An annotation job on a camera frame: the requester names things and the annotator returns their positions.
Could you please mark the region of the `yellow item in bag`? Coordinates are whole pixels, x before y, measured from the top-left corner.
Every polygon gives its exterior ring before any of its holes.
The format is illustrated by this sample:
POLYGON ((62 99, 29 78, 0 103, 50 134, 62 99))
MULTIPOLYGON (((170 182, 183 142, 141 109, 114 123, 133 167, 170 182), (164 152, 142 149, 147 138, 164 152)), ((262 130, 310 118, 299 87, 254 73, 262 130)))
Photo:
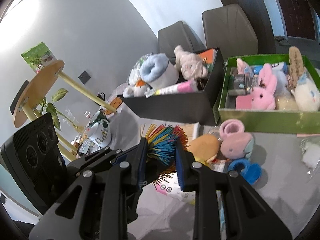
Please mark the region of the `yellow item in bag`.
POLYGON ((276 97, 276 110, 280 111, 298 111, 298 105, 295 98, 288 96, 276 97))

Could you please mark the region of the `black tissue pack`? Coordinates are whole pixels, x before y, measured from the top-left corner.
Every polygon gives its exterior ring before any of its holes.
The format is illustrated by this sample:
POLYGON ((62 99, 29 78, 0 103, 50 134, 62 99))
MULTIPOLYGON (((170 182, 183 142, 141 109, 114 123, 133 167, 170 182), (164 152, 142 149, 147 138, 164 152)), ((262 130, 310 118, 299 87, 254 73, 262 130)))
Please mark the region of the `black tissue pack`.
POLYGON ((229 78, 228 95, 229 96, 246 95, 245 76, 243 74, 232 75, 229 78))
POLYGON ((258 76, 254 75, 253 77, 250 77, 249 75, 246 75, 245 82, 246 82, 246 90, 250 91, 252 87, 258 86, 258 76))

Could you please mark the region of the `multicolour spiky rubber ball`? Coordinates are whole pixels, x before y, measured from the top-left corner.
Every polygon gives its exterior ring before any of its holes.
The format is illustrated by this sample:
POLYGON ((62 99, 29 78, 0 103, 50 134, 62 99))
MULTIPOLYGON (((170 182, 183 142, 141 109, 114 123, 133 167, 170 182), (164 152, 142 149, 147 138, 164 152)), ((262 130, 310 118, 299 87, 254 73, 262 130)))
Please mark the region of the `multicolour spiky rubber ball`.
POLYGON ((172 178, 175 168, 175 144, 180 141, 184 150, 189 146, 188 138, 181 126, 173 125, 157 125, 151 124, 146 132, 145 125, 140 128, 141 137, 148 141, 148 159, 156 159, 164 166, 164 171, 161 171, 153 182, 154 185, 159 185, 161 182, 167 182, 172 178))

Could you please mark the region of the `light blue folded towel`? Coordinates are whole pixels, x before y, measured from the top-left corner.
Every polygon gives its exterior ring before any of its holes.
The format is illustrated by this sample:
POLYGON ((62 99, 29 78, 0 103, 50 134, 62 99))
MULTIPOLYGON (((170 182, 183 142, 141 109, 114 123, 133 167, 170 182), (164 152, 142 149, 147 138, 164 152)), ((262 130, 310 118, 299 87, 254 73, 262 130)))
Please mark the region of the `light blue folded towel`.
POLYGON ((273 75, 277 78, 277 86, 274 96, 289 96, 290 91, 287 89, 288 80, 285 73, 281 70, 272 70, 273 75))

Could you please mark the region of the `pancake plush toy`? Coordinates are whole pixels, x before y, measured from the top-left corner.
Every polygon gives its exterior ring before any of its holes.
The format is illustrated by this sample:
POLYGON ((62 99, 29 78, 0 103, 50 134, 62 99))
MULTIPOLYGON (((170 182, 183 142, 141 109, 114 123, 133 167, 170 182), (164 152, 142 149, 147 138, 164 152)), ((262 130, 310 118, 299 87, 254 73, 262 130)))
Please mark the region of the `pancake plush toy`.
POLYGON ((220 149, 219 140, 211 134, 197 137, 190 142, 188 151, 191 152, 196 161, 207 164, 212 161, 220 149))

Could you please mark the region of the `blue superman plush slipper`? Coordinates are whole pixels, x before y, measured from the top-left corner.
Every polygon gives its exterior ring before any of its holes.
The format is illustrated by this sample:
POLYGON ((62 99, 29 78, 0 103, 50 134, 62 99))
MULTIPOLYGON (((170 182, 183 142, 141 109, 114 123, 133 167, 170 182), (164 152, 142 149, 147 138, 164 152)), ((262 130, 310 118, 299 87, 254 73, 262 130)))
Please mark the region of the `blue superman plush slipper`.
POLYGON ((262 175, 262 169, 259 164, 251 163, 248 159, 236 159, 228 166, 229 171, 236 171, 250 184, 254 185, 262 175))

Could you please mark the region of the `round wooden side table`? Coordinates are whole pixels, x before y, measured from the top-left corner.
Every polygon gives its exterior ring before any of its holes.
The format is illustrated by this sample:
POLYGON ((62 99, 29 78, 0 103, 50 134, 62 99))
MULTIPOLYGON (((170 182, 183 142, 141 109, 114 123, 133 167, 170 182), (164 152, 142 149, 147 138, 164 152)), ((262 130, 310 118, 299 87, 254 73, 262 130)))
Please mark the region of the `round wooden side table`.
POLYGON ((21 127, 27 120, 33 121, 40 116, 36 111, 36 107, 40 104, 47 93, 52 88, 58 78, 63 79, 67 84, 72 86, 78 92, 96 102, 100 106, 106 108, 112 113, 116 113, 117 109, 98 98, 87 88, 74 81, 71 77, 63 72, 65 63, 62 60, 56 60, 39 71, 38 74, 27 84, 18 96, 13 113, 13 123, 16 128, 21 127))

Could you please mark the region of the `green plant box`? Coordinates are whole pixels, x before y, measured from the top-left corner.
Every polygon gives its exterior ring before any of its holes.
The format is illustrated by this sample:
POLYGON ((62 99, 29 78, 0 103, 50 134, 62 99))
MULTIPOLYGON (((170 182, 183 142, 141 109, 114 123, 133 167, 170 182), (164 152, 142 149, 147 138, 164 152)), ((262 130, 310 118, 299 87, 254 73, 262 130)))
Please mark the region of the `green plant box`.
POLYGON ((21 57, 35 73, 56 61, 56 57, 44 42, 25 51, 21 57))

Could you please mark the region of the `pink plush bunny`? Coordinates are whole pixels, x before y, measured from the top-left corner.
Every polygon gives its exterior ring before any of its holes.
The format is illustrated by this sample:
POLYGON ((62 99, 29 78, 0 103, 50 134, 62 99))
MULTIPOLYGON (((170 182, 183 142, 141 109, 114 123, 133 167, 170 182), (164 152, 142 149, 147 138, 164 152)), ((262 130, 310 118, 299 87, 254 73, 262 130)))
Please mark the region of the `pink plush bunny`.
POLYGON ((258 86, 252 87, 252 109, 253 110, 274 110, 276 101, 274 93, 276 91, 277 78, 272 73, 269 63, 263 65, 258 74, 258 86))

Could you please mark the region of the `potted green plant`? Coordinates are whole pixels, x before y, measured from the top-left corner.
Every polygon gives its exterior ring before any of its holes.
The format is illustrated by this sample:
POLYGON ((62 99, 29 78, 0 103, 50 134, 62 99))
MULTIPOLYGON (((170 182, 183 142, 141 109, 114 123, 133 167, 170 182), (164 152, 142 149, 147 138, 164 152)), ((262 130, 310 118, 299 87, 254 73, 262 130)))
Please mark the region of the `potted green plant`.
POLYGON ((55 102, 58 102, 62 100, 66 94, 68 93, 68 90, 65 88, 59 88, 55 94, 51 98, 51 102, 48 102, 46 97, 42 98, 40 101, 40 115, 43 114, 43 112, 50 113, 53 119, 54 127, 57 128, 59 131, 61 131, 61 125, 60 125, 60 119, 59 116, 63 117, 78 133, 82 132, 82 126, 78 126, 73 120, 71 120, 68 116, 63 114, 61 111, 58 110, 58 108, 55 105, 55 102))

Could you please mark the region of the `beige plush pig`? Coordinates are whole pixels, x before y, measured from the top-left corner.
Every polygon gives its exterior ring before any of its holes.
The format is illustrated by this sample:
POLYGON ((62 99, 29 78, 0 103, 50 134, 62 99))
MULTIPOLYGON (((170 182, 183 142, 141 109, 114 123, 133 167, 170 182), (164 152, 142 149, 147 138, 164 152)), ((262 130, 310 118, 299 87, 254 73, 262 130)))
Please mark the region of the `beige plush pig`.
POLYGON ((185 80, 207 77, 208 70, 199 55, 185 51, 180 45, 175 47, 174 54, 175 68, 181 72, 185 80))

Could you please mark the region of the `pink flat box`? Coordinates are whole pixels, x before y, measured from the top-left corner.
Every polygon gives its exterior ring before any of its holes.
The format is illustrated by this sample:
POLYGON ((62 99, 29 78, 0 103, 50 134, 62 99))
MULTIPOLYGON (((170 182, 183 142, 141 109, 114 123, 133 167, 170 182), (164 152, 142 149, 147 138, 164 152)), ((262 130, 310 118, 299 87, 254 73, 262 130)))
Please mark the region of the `pink flat box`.
POLYGON ((250 110, 252 109, 252 96, 248 95, 239 95, 236 97, 235 109, 238 110, 250 110))

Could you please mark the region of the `dark wooden door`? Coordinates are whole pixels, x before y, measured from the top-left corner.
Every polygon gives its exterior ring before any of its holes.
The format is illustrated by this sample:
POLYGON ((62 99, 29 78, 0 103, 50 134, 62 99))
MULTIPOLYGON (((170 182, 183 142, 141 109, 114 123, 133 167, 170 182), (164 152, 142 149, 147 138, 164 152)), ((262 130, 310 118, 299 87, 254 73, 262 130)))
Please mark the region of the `dark wooden door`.
POLYGON ((307 0, 278 0, 287 36, 316 40, 315 24, 307 0))

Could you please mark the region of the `white plush dog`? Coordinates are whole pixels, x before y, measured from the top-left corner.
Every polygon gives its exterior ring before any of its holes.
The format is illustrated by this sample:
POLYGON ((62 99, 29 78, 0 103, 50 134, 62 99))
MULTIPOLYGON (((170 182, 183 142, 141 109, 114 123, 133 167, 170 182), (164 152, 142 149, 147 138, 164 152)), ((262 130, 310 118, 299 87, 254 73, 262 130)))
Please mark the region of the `white plush dog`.
POLYGON ((306 72, 298 79, 293 96, 300 111, 316 112, 319 110, 319 90, 308 78, 306 72))

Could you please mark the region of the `black storage box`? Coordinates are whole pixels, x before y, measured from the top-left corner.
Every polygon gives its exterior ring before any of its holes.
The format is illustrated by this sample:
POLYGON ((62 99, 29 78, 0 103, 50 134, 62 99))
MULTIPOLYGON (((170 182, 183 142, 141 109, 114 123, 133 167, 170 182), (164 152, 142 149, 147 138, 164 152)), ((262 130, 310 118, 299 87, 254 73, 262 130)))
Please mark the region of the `black storage box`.
POLYGON ((213 61, 213 70, 204 89, 194 93, 154 95, 149 98, 118 97, 140 118, 200 123, 213 126, 217 123, 213 109, 219 103, 224 80, 224 61, 219 48, 213 61))

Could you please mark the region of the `green storage box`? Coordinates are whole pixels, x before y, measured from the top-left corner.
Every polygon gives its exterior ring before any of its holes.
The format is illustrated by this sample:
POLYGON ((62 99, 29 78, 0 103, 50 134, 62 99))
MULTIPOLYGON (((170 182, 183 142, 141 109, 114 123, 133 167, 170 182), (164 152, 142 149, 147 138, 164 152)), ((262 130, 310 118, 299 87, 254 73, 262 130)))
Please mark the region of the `green storage box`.
MULTIPOLYGON (((236 67, 236 59, 242 58, 248 64, 289 63, 289 54, 259 54, 229 57, 226 63, 225 77, 219 104, 222 121, 239 119, 244 123, 248 132, 285 133, 285 134, 319 134, 319 111, 294 112, 279 110, 238 110, 235 109, 235 99, 228 95, 228 85, 231 68, 236 67)), ((302 55, 304 66, 310 73, 315 85, 319 89, 319 74, 307 56, 302 55)))

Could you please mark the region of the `pink white tube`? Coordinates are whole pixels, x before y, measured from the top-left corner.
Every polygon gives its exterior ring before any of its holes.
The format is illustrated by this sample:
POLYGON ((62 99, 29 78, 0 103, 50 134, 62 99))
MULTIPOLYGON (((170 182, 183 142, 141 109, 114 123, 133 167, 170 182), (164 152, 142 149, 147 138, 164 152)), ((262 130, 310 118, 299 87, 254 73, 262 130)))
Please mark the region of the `pink white tube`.
POLYGON ((154 95, 164 94, 184 94, 197 92, 197 82, 195 80, 188 80, 185 82, 177 83, 175 85, 161 88, 155 91, 154 95))

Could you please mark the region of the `yellow white packet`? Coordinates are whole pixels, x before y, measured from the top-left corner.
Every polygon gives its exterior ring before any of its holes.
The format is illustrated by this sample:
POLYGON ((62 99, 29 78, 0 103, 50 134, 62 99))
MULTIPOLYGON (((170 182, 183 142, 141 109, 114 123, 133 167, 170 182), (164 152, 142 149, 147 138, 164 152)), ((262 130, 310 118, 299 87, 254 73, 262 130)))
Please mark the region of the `yellow white packet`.
POLYGON ((177 183, 156 184, 156 191, 165 196, 180 200, 184 203, 195 205, 195 192, 183 192, 177 183))

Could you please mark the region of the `blue grey plush slipper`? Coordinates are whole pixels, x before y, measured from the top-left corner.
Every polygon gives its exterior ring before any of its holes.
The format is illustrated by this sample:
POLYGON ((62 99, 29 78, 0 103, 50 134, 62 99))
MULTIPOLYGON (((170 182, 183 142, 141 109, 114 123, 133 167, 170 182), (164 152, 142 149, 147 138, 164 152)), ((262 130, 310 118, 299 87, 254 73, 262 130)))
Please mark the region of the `blue grey plush slipper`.
POLYGON ((177 83, 179 72, 163 54, 149 56, 140 68, 141 79, 154 89, 162 89, 177 83))

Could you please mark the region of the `white plush duck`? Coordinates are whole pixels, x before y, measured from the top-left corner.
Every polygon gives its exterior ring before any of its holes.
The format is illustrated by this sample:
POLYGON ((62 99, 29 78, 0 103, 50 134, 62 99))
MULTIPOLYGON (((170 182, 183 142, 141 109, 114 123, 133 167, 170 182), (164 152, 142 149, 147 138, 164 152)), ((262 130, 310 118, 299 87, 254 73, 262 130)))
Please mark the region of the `white plush duck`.
POLYGON ((147 92, 151 89, 151 87, 145 83, 143 80, 139 79, 135 85, 129 85, 125 88, 123 92, 124 98, 132 98, 132 97, 146 97, 147 92))

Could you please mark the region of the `black tissue pack left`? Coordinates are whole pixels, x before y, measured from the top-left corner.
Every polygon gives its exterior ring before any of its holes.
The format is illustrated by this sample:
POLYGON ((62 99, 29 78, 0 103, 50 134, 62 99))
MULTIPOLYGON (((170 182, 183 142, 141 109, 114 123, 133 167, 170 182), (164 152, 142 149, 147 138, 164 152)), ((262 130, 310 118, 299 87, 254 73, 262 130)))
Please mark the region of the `black tissue pack left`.
POLYGON ((228 95, 229 96, 246 95, 245 76, 243 74, 232 75, 229 78, 228 95))

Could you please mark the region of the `white puff in bag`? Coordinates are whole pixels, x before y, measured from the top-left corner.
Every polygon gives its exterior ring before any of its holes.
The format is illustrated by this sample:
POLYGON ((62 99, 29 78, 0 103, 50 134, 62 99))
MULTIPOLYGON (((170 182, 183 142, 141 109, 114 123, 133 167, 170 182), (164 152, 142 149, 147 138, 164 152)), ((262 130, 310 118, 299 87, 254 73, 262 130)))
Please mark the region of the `white puff in bag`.
POLYGON ((319 141, 303 139, 301 141, 302 162, 307 167, 311 179, 319 171, 319 141))

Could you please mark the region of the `pink bunny ear toy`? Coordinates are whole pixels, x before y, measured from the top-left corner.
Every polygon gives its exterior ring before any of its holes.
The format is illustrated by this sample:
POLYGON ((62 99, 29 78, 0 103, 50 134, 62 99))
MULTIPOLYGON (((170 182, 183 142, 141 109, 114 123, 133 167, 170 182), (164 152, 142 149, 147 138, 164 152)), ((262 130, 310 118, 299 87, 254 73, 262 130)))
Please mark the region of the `pink bunny ear toy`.
POLYGON ((236 59, 236 65, 238 74, 248 74, 249 76, 253 76, 253 70, 251 66, 249 66, 245 61, 243 61, 241 58, 236 59))

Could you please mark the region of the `dark cabinet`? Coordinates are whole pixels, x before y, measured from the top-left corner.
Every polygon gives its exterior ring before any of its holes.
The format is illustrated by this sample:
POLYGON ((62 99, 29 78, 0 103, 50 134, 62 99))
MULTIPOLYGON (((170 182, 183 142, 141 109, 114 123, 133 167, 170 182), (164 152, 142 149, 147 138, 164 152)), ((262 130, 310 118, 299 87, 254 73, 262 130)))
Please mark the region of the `dark cabinet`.
POLYGON ((258 39, 259 54, 276 52, 274 34, 264 0, 220 0, 224 6, 239 5, 246 14, 258 39))

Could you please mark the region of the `cotton swab package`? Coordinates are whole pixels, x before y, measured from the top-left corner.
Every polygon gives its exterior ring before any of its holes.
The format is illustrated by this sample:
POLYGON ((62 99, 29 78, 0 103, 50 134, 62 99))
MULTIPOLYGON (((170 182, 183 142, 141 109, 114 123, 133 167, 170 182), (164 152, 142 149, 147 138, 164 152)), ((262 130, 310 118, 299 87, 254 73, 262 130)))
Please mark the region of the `cotton swab package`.
POLYGON ((200 123, 194 123, 194 124, 185 124, 182 125, 181 128, 184 130, 185 135, 187 136, 187 139, 189 142, 196 139, 199 136, 200 131, 200 123))

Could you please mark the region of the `beige chair far left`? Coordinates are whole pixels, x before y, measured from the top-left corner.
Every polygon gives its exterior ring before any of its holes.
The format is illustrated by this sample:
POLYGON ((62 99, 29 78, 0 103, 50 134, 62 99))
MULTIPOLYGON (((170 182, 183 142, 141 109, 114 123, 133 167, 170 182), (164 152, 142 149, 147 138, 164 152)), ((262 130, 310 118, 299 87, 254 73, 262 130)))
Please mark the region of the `beige chair far left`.
POLYGON ((165 53, 169 58, 175 56, 174 49, 178 45, 190 52, 197 52, 206 48, 193 29, 183 21, 177 21, 159 30, 157 38, 159 52, 165 53))

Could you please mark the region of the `orange carton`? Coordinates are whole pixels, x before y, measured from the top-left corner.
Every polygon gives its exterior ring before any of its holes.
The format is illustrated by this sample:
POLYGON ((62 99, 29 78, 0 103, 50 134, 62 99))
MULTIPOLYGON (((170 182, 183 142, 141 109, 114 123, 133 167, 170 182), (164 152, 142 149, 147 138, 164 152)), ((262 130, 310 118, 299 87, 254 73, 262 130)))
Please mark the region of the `orange carton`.
POLYGON ((204 63, 211 64, 215 60, 216 49, 211 48, 211 49, 205 50, 204 52, 199 53, 198 55, 203 60, 204 63))

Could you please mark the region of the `white printed mug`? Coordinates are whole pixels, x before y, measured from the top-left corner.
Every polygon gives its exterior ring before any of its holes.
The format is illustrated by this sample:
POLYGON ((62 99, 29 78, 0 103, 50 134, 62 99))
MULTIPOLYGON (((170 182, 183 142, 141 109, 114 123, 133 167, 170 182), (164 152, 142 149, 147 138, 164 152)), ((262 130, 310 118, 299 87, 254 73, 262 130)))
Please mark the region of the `white printed mug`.
POLYGON ((108 146, 112 140, 110 123, 108 120, 101 119, 100 121, 95 122, 91 127, 88 127, 87 137, 101 148, 108 146))

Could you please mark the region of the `beige chair near cabinet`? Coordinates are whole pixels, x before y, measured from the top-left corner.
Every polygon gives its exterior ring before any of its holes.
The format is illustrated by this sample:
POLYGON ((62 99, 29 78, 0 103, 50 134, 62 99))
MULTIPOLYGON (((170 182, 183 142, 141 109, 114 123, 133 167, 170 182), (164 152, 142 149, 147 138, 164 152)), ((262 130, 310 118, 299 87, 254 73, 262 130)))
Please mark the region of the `beige chair near cabinet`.
POLYGON ((207 48, 219 48, 224 59, 258 53, 258 38, 245 12, 237 4, 202 13, 207 48))

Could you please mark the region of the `black tissue pack right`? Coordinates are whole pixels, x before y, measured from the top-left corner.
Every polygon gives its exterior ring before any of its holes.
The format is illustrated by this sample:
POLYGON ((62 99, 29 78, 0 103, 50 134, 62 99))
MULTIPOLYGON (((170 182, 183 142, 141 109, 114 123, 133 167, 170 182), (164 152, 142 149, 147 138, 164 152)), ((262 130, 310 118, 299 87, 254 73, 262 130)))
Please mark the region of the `black tissue pack right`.
POLYGON ((246 75, 245 82, 246 82, 246 90, 250 91, 252 87, 258 86, 258 76, 254 75, 253 77, 250 77, 249 75, 246 75))

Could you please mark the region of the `pink strawberry plush toy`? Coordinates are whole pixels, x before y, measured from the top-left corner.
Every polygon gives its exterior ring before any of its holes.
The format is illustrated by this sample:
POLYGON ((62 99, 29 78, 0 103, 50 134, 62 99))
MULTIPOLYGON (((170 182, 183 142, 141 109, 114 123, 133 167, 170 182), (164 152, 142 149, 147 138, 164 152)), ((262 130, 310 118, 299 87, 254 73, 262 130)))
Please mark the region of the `pink strawberry plush toy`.
POLYGON ((223 140, 220 151, 222 155, 231 160, 251 157, 255 139, 251 133, 234 133, 223 140))

